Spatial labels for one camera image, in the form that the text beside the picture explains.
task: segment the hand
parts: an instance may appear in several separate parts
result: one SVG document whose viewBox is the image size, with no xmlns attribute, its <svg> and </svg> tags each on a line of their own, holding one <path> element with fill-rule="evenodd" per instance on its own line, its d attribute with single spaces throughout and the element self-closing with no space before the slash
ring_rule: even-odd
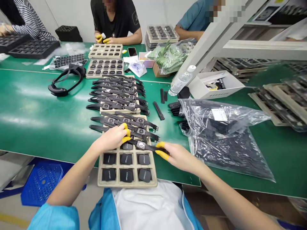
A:
<svg viewBox="0 0 307 230">
<path fill-rule="evenodd" d="M 120 147 L 129 140 L 131 140 L 130 130 L 128 130 L 127 124 L 123 123 L 105 132 L 91 145 L 91 148 L 100 155 L 105 151 Z"/>
<path fill-rule="evenodd" d="M 197 175 L 200 168 L 207 167 L 179 144 L 160 142 L 156 145 L 156 147 L 165 148 L 169 152 L 170 156 L 160 150 L 156 150 L 156 154 L 183 171 Z"/>
<path fill-rule="evenodd" d="M 95 40 L 97 43 L 101 43 L 102 35 L 100 33 L 95 33 Z"/>
<path fill-rule="evenodd" d="M 102 42 L 104 44 L 119 44 L 118 38 L 113 38 L 113 37 L 107 38 L 107 39 L 103 40 Z"/>
<path fill-rule="evenodd" d="M 5 36 L 6 34 L 8 34 L 8 32 L 6 31 L 5 27 L 0 25 L 0 37 Z"/>
</svg>

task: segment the blue basket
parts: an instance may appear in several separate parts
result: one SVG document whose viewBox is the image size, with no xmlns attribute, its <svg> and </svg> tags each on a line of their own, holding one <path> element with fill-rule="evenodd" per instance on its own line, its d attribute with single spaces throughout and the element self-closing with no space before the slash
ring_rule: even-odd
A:
<svg viewBox="0 0 307 230">
<path fill-rule="evenodd" d="M 21 193 L 22 205 L 42 206 L 66 174 L 60 163 L 39 162 L 33 168 Z"/>
</svg>

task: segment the mobile phone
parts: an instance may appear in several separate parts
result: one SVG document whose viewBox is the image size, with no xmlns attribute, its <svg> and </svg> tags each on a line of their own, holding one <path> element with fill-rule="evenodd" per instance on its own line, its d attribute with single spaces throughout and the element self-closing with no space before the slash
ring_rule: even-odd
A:
<svg viewBox="0 0 307 230">
<path fill-rule="evenodd" d="M 137 50 L 135 49 L 135 47 L 129 47 L 128 48 L 128 53 L 129 53 L 129 56 L 132 57 L 132 56 L 137 56 Z"/>
</svg>

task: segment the white cloth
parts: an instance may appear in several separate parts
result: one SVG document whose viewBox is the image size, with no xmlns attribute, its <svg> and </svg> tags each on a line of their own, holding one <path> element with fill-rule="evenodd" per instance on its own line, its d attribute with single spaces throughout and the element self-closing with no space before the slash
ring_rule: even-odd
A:
<svg viewBox="0 0 307 230">
<path fill-rule="evenodd" d="M 192 230 L 182 205 L 182 191 L 158 180 L 156 188 L 112 189 L 122 230 Z"/>
<path fill-rule="evenodd" d="M 270 41 L 285 41 L 287 38 L 307 42 L 307 18 L 283 30 Z"/>
</svg>

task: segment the white box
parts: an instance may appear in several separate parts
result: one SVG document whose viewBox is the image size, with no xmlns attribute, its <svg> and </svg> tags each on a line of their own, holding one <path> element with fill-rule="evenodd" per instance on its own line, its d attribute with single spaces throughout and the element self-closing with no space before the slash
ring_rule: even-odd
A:
<svg viewBox="0 0 307 230">
<path fill-rule="evenodd" d="M 139 60 L 145 60 L 144 61 L 144 65 L 146 68 L 152 68 L 154 66 L 154 60 L 148 60 L 145 58 L 145 55 L 147 54 L 147 52 L 139 52 L 138 53 L 138 59 Z"/>
<path fill-rule="evenodd" d="M 210 77 L 213 78 L 215 75 L 220 75 L 219 78 L 222 78 L 226 89 L 210 91 L 203 83 L 205 79 L 208 80 Z M 236 79 L 226 70 L 199 73 L 187 86 L 195 99 L 215 99 L 227 97 L 245 87 L 238 79 Z"/>
</svg>

